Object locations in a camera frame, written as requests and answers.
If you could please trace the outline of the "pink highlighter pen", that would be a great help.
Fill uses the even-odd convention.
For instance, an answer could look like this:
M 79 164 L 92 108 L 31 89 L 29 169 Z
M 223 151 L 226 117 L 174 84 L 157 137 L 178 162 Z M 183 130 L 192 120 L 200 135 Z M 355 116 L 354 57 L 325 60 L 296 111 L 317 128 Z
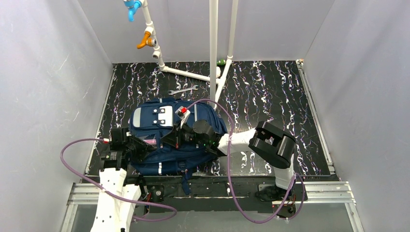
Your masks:
M 147 139 L 144 140 L 145 143 L 150 144 L 150 145 L 156 145 L 157 144 L 157 140 L 156 139 Z

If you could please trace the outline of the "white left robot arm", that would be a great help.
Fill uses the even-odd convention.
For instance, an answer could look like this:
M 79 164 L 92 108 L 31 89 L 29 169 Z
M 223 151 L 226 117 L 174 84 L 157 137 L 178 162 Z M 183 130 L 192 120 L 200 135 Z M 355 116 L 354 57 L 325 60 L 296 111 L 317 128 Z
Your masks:
M 128 128 L 112 129 L 104 138 L 107 148 L 101 153 L 100 186 L 93 232 L 127 232 L 133 222 L 135 201 L 146 194 L 143 178 L 128 176 L 132 161 L 141 162 L 157 148 L 154 135 L 135 137 Z

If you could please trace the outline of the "navy blue student backpack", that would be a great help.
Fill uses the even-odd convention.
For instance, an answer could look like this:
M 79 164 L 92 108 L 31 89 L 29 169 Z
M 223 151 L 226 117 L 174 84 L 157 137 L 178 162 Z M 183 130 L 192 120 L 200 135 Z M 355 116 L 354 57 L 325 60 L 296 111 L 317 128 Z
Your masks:
M 129 131 L 149 145 L 154 142 L 153 151 L 132 155 L 131 165 L 142 175 L 181 174 L 189 195 L 188 180 L 197 167 L 223 156 L 218 143 L 227 127 L 207 103 L 165 98 L 137 106 Z

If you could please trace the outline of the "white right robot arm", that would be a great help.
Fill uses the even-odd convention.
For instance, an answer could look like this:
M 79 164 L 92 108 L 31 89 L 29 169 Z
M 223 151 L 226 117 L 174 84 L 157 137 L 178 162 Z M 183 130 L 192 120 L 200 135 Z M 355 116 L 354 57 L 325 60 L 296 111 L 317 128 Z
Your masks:
M 191 127 L 186 123 L 177 123 L 162 136 L 161 141 L 177 149 L 185 144 L 202 145 L 207 152 L 225 156 L 236 152 L 253 152 L 273 167 L 275 175 L 274 186 L 258 191 L 255 196 L 263 201 L 279 201 L 292 194 L 295 138 L 266 121 L 260 121 L 253 129 L 232 135 L 217 133 L 205 120 L 199 120 Z

